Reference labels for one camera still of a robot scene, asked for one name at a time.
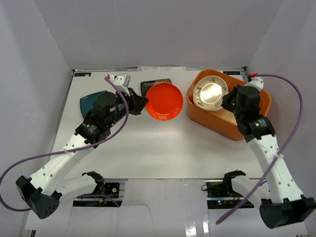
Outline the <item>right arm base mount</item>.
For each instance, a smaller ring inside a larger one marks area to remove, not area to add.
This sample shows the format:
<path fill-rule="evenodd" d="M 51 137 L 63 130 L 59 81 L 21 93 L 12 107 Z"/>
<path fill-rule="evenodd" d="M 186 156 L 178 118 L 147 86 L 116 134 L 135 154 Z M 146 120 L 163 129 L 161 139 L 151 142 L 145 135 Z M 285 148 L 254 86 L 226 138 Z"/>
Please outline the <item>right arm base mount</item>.
<path fill-rule="evenodd" d="M 206 192 L 208 209 L 232 209 L 244 197 L 232 189 L 231 180 L 238 176 L 245 176 L 241 170 L 228 172 L 222 179 L 206 180 L 201 190 Z"/>

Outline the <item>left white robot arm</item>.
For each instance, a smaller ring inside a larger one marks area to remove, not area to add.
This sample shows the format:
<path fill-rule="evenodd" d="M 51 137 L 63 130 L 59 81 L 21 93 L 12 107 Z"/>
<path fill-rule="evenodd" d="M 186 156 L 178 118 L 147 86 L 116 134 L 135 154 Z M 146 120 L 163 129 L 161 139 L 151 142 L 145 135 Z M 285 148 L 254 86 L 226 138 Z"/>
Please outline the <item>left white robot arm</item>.
<path fill-rule="evenodd" d="M 98 142 L 107 139 L 111 128 L 128 115 L 140 115 L 148 98 L 137 95 L 132 88 L 128 93 L 103 91 L 94 93 L 95 100 L 87 109 L 83 122 L 63 147 L 31 176 L 20 176 L 16 186 L 21 198 L 40 218 L 49 217 L 66 198 L 91 194 L 99 197 L 104 192 L 103 177 L 94 172 L 83 173 L 78 179 L 62 182 L 63 178 L 89 153 Z"/>

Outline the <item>cream floral round plate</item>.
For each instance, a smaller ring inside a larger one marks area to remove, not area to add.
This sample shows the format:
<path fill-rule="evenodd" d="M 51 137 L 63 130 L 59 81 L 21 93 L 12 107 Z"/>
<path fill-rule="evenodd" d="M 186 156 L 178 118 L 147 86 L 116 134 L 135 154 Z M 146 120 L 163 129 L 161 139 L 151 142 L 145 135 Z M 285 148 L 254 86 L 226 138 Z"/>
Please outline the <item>cream floral round plate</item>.
<path fill-rule="evenodd" d="M 203 110 L 218 111 L 222 109 L 223 96 L 228 93 L 228 86 L 221 77 L 207 76 L 195 85 L 193 102 Z"/>

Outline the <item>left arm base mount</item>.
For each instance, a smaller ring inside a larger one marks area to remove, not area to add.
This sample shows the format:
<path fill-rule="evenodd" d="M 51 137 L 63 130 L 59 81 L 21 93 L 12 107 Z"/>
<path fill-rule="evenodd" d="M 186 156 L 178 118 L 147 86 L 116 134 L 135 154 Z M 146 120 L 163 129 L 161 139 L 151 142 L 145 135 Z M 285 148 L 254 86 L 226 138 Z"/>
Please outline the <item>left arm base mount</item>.
<path fill-rule="evenodd" d="M 77 198 L 73 207 L 120 207 L 124 196 L 124 184 L 106 182 L 102 189 L 88 194 L 87 197 Z"/>

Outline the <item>orange round plate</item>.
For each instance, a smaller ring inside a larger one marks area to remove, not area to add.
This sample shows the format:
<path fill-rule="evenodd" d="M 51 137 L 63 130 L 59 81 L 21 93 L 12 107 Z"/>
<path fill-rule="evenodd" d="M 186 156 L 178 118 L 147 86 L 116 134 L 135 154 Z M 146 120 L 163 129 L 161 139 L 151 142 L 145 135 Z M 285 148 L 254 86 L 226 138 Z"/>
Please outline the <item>orange round plate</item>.
<path fill-rule="evenodd" d="M 167 82 L 153 85 L 147 92 L 146 110 L 154 119 L 168 121 L 176 118 L 182 111 L 184 97 L 180 89 Z"/>

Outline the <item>tan round plate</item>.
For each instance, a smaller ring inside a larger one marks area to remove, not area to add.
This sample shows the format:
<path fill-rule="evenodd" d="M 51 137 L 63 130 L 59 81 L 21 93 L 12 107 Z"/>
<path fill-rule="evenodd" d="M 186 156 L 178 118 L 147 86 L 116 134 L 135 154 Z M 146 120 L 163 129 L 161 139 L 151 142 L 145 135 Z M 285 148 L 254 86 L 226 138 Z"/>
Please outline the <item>tan round plate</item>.
<path fill-rule="evenodd" d="M 219 117 L 222 120 L 225 120 L 227 122 L 230 122 L 234 125 L 237 124 L 236 119 L 234 117 L 234 114 L 232 112 L 229 112 L 223 108 L 216 110 L 216 111 L 212 111 L 214 115 L 216 115 L 217 117 Z"/>

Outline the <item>black floral square plate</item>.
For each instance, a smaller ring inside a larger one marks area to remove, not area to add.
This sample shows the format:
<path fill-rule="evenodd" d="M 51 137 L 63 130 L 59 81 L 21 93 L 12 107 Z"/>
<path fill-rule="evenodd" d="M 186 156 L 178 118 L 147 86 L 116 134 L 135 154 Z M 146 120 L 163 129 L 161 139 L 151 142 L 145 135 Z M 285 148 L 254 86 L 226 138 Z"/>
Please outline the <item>black floral square plate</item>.
<path fill-rule="evenodd" d="M 167 79 L 148 80 L 148 81 L 140 82 L 141 95 L 143 97 L 145 97 L 147 92 L 149 91 L 149 89 L 152 86 L 154 86 L 154 85 L 156 85 L 158 83 L 162 83 L 162 82 L 172 83 L 171 79 L 169 79 L 169 78 L 167 78 Z"/>

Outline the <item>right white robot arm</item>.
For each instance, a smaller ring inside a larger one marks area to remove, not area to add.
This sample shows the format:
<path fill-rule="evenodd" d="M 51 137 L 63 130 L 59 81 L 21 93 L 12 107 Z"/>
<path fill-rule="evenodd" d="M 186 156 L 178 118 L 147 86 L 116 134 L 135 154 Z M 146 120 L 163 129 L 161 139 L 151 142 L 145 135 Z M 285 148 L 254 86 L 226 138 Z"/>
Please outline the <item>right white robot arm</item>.
<path fill-rule="evenodd" d="M 270 120 L 260 114 L 260 93 L 255 87 L 236 86 L 223 97 L 222 107 L 235 116 L 237 128 L 255 154 L 264 173 L 255 184 L 240 170 L 226 173 L 223 192 L 234 197 L 240 194 L 259 209 L 264 224 L 274 229 L 303 222 L 316 208 L 316 201 L 306 197 L 290 174 L 277 144 Z"/>

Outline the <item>teal square plate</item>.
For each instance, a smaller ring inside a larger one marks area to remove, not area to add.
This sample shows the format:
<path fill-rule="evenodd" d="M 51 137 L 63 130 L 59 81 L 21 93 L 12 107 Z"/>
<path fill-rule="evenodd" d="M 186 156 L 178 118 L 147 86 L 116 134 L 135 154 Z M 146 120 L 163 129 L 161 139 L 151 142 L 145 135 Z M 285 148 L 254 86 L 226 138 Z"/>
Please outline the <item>teal square plate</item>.
<path fill-rule="evenodd" d="M 102 94 L 104 94 L 105 91 L 99 91 L 99 92 L 95 92 L 89 95 L 86 95 L 82 98 L 80 98 L 79 100 L 79 107 L 80 107 L 80 112 L 82 115 L 82 118 L 84 119 L 86 117 L 86 115 L 88 114 L 88 112 L 93 109 L 93 104 L 95 101 L 98 100 L 98 97 L 101 96 Z"/>

